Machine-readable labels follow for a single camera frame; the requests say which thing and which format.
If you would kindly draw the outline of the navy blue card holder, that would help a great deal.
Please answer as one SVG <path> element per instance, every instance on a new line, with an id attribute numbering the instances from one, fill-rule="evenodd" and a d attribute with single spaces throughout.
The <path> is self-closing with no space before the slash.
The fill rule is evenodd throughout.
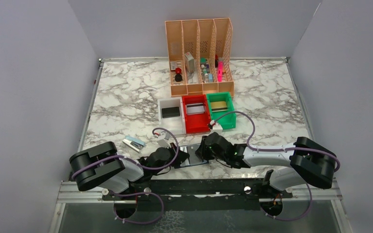
<path id="1" fill-rule="evenodd" d="M 185 168 L 191 166 L 200 166 L 208 164 L 208 160 L 204 160 L 195 154 L 195 151 L 198 149 L 199 144 L 191 144 L 180 147 L 180 151 L 185 152 L 189 155 L 180 165 L 175 165 L 175 169 Z"/>

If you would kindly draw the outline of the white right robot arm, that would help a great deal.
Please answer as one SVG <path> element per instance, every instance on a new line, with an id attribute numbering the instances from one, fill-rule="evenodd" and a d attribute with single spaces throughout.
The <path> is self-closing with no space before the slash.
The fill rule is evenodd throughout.
<path id="1" fill-rule="evenodd" d="M 337 156 L 307 137 L 298 137 L 293 144 L 259 147 L 232 144 L 218 133 L 204 136 L 195 154 L 203 160 L 222 160 L 229 167 L 241 169 L 257 166 L 278 166 L 267 172 L 261 192 L 268 198 L 286 188 L 308 184 L 330 189 L 334 173 L 339 170 Z"/>

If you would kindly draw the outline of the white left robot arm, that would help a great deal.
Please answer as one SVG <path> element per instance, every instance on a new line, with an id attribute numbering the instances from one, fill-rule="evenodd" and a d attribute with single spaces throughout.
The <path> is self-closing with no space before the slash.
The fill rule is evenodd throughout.
<path id="1" fill-rule="evenodd" d="M 166 168 L 180 168 L 189 158 L 185 148 L 171 143 L 169 148 L 159 147 L 133 160 L 119 155 L 113 142 L 106 142 L 72 155 L 69 164 L 79 191 L 102 187 L 125 200 L 133 194 L 131 183 L 149 181 Z"/>

